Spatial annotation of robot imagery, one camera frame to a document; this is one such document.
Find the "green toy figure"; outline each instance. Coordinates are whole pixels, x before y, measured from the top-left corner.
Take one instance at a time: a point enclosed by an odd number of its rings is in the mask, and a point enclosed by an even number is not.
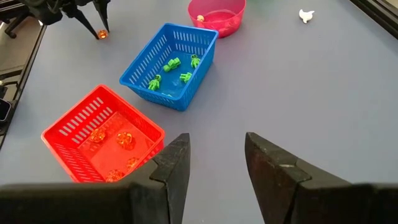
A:
[[[187,72],[187,74],[181,74],[180,75],[180,80],[187,83],[189,81],[189,79],[191,78],[192,73]]]
[[[191,66],[192,68],[197,68],[197,66],[199,65],[200,62],[200,58],[198,58],[197,55],[192,55],[191,56]]]
[[[160,88],[160,81],[162,80],[162,77],[160,75],[156,75],[155,79],[151,80],[149,82],[149,87],[148,90],[157,90]]]
[[[176,69],[179,65],[181,65],[181,61],[179,58],[171,59],[167,63],[167,65],[163,66],[163,70],[165,72],[169,72],[171,69]]]

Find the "red basket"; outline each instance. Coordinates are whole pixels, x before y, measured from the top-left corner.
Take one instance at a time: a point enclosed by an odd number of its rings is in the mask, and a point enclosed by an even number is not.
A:
[[[104,132],[101,142],[89,139]],[[119,133],[132,141],[121,146]],[[163,149],[165,133],[149,118],[104,85],[93,91],[47,128],[42,140],[75,182],[105,182],[111,170],[127,175]]]

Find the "pink bowl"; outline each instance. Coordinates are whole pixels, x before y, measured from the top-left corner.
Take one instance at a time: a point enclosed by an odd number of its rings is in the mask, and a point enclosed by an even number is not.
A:
[[[217,30],[223,38],[239,29],[245,8],[246,0],[192,0],[188,13],[195,27]],[[204,22],[197,20],[199,15]]]

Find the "gray table surface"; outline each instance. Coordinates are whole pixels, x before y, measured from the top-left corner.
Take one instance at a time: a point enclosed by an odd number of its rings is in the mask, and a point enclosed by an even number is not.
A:
[[[262,223],[246,131],[348,181],[398,182],[398,40],[348,0],[249,0],[181,113],[139,98],[119,77],[163,23],[190,25],[187,6],[114,0],[102,41],[73,19],[49,26],[0,151],[0,184],[71,181],[40,134],[100,83],[163,127],[166,144],[191,134],[184,223]],[[315,11],[307,25],[300,9]],[[92,5],[83,11],[102,29]]]

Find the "white toy figure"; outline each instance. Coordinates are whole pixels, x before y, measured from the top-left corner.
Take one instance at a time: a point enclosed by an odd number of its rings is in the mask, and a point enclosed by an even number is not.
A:
[[[303,22],[306,24],[307,21],[312,19],[312,14],[315,11],[309,11],[309,12],[304,12],[303,9],[300,9],[300,12],[298,12],[298,15],[300,16],[300,18],[303,19]]]

